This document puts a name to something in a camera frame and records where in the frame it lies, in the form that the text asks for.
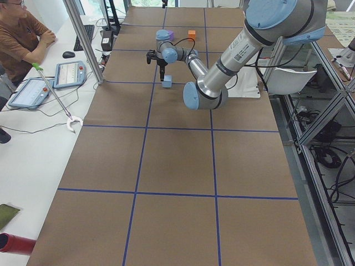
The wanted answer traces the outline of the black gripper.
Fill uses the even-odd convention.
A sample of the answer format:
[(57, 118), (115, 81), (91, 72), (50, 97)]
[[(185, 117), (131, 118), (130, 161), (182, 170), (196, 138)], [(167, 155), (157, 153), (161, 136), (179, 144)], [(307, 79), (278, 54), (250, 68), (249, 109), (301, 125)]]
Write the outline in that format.
[(157, 65), (159, 66), (159, 73), (160, 73), (160, 81), (164, 81), (165, 77), (165, 66), (168, 65), (168, 63), (161, 57), (158, 56), (158, 53), (156, 50), (149, 50), (146, 54), (146, 62), (147, 64), (151, 64), (151, 61), (154, 60), (156, 61)]

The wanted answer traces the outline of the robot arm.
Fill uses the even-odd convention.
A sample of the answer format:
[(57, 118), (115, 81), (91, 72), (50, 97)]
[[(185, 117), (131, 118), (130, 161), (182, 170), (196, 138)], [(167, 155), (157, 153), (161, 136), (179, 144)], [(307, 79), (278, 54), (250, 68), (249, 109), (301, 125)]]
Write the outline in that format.
[(165, 66), (185, 62), (195, 82), (184, 86), (183, 100), (192, 110), (217, 109), (226, 102), (226, 83), (262, 47), (271, 46), (278, 38), (285, 45), (305, 44), (323, 37), (326, 27), (327, 1), (249, 1), (245, 10), (244, 28), (219, 59), (207, 68), (192, 48), (173, 45), (167, 30), (156, 33), (156, 49), (146, 54), (148, 64), (156, 60), (160, 77)]

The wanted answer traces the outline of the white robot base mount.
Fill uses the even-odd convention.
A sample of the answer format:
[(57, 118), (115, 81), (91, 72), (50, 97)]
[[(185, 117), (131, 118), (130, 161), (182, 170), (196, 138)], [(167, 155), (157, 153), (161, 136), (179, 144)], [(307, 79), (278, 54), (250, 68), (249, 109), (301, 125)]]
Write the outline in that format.
[(254, 67), (245, 66), (227, 83), (230, 98), (260, 98), (257, 71)]

